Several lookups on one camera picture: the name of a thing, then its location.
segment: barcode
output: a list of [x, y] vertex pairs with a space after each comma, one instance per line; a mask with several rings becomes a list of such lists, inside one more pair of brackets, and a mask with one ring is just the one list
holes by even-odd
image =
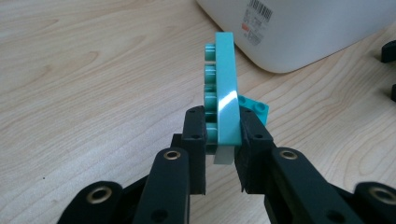
[[260, 37], [258, 37], [256, 34], [254, 34], [253, 32], [248, 33], [247, 39], [253, 46], [256, 46], [256, 45], [260, 44], [260, 42], [262, 42], [262, 39]]
[[249, 6], [254, 8], [267, 22], [271, 19], [273, 11], [259, 0], [250, 0]]

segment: lego stud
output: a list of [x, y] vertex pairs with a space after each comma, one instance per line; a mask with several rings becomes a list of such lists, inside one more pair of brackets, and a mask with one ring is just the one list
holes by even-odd
[[243, 95], [238, 95], [238, 101], [240, 105], [243, 105], [247, 102], [247, 98]]
[[218, 142], [218, 124], [217, 123], [207, 123], [207, 143], [216, 144]]
[[169, 160], [169, 161], [174, 161], [177, 160], [180, 157], [180, 152], [178, 151], [167, 151], [163, 156]]
[[266, 106], [263, 103], [256, 103], [254, 105], [254, 111], [256, 111], [257, 114], [262, 114], [265, 112]]
[[216, 46], [215, 44], [205, 44], [205, 61], [216, 60]]
[[205, 84], [216, 83], [216, 66], [214, 64], [205, 64]]
[[379, 200], [381, 203], [386, 203], [390, 205], [396, 205], [396, 195], [387, 189], [379, 187], [371, 187], [369, 189], [370, 194]]
[[216, 111], [218, 107], [218, 98], [215, 92], [205, 92], [205, 110]]
[[87, 195], [87, 201], [91, 204], [102, 203], [109, 199], [111, 194], [112, 190], [108, 186], [97, 187]]
[[206, 84], [204, 86], [204, 92], [216, 92], [216, 85], [215, 84]]
[[216, 111], [206, 111], [205, 112], [205, 120], [206, 123], [216, 123], [217, 121], [217, 114]]

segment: wood grain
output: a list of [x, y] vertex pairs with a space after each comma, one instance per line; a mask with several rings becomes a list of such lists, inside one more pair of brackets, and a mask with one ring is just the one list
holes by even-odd
[[[219, 27], [194, 1], [0, 2], [0, 223], [55, 223], [98, 180], [124, 187], [203, 103], [204, 44]], [[396, 23], [286, 75], [236, 51], [239, 92], [271, 107], [276, 144], [327, 180], [396, 188], [395, 63], [379, 50]], [[262, 196], [207, 158], [191, 223], [268, 223]]]

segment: teal plastic piece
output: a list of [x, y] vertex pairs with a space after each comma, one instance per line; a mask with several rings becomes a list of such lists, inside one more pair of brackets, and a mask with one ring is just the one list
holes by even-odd
[[243, 95], [238, 96], [239, 105], [246, 107], [256, 113], [257, 117], [259, 117], [262, 125], [267, 124], [268, 113], [270, 107], [262, 102], [258, 102], [252, 99], [249, 99]]
[[242, 145], [233, 33], [216, 33], [205, 45], [205, 116], [208, 144], [216, 145], [215, 164], [231, 164]]

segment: metal screw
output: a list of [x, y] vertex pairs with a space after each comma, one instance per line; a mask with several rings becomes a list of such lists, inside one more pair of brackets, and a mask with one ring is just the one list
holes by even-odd
[[280, 151], [280, 156], [287, 160], [296, 160], [298, 158], [297, 154], [289, 150]]
[[87, 201], [92, 204], [102, 203], [110, 198], [112, 192], [108, 186], [97, 187], [87, 195]]
[[165, 154], [163, 154], [163, 156], [167, 160], [173, 161], [173, 160], [177, 160], [180, 157], [180, 152], [178, 152], [178, 151], [167, 151], [167, 152], [165, 152]]
[[396, 195], [387, 189], [379, 187], [369, 188], [370, 194], [382, 203], [396, 205]]

